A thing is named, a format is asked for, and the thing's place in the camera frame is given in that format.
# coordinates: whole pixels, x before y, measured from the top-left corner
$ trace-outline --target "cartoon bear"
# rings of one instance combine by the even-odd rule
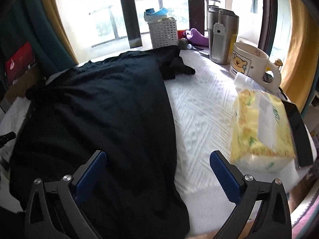
[[[233,64],[232,67],[241,73],[245,73],[245,66],[247,65],[247,61],[243,61],[241,58],[239,58],[236,53],[233,54]]]

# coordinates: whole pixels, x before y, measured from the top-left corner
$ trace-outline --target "silver bolt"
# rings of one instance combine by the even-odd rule
[[[245,175],[245,180],[246,180],[246,181],[251,182],[253,179],[254,179],[254,178],[253,178],[250,174]]]
[[[41,182],[41,179],[40,179],[40,178],[37,178],[37,179],[34,180],[33,183],[34,183],[34,184],[39,184],[40,182]]]
[[[278,185],[282,185],[282,182],[280,179],[275,179],[275,183],[278,184]]]
[[[67,174],[66,176],[63,177],[63,180],[64,180],[65,182],[68,182],[71,178],[72,178],[72,176],[69,175],[69,174]]]

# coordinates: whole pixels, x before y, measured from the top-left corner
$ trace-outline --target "plastic basket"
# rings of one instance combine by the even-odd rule
[[[173,17],[149,23],[148,26],[153,48],[178,45],[176,20]]]

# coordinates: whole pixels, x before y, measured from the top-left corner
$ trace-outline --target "purple cloth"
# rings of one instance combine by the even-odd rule
[[[209,46],[208,37],[204,37],[195,28],[186,31],[186,38],[194,45]]]

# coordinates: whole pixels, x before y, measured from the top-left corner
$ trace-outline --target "blue rubber pad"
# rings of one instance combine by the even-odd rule
[[[236,205],[239,204],[241,200],[240,186],[235,180],[232,173],[219,158],[216,152],[211,153],[209,162],[228,200],[235,203]]]
[[[106,166],[106,155],[104,152],[100,152],[95,158],[89,168],[86,170],[84,175],[81,177],[79,182],[76,184],[73,198],[74,201],[80,205],[85,202],[90,196],[93,187],[97,183],[101,176],[103,169]]]

